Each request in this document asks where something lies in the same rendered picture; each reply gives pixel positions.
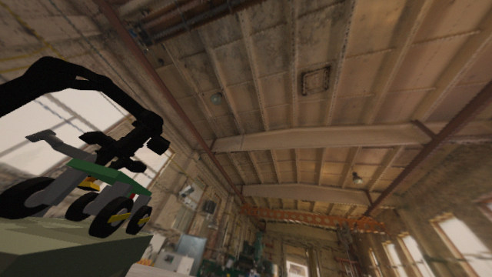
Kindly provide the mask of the small green-topped trolley with black wheels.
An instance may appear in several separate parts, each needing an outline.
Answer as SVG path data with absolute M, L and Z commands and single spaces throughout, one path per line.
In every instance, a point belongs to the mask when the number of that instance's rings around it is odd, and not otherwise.
M 105 239 L 128 219 L 129 235 L 136 235 L 149 221 L 152 207 L 147 206 L 152 192 L 145 189 L 125 173 L 73 158 L 56 179 L 35 177 L 19 182 L 0 194 L 0 217 L 23 219 L 37 214 L 49 206 L 57 206 L 89 175 L 106 185 L 100 193 L 89 192 L 77 198 L 68 207 L 65 219 L 80 222 L 90 215 L 96 216 L 89 235 Z M 77 170 L 76 170 L 77 169 Z M 131 194 L 139 195 L 134 199 Z

